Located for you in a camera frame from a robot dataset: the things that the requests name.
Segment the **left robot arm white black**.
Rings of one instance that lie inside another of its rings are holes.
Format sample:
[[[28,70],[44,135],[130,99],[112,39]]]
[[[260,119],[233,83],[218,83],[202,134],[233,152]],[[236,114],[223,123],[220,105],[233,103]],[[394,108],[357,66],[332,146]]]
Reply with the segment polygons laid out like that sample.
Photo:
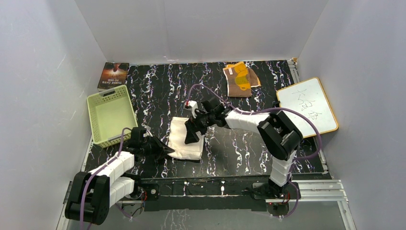
[[[123,128],[115,140],[120,146],[106,163],[89,172],[75,175],[65,207],[65,217],[84,223],[101,225],[112,206],[125,197],[145,202],[158,198],[157,185],[142,183],[140,176],[128,173],[138,155],[152,155],[160,160],[174,149],[143,127]]]

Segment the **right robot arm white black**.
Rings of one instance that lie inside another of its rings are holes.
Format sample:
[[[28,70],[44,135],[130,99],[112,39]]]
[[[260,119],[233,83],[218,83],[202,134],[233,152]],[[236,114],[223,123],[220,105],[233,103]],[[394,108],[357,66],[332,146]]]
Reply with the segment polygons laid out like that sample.
[[[203,101],[203,110],[196,101],[187,101],[185,109],[192,116],[185,122],[185,144],[196,143],[213,125],[228,129],[242,129],[257,133],[271,153],[272,170],[269,177],[270,194],[283,198],[289,191],[290,168],[296,151],[303,139],[302,133],[283,111],[253,112],[241,111],[220,103],[216,98]]]

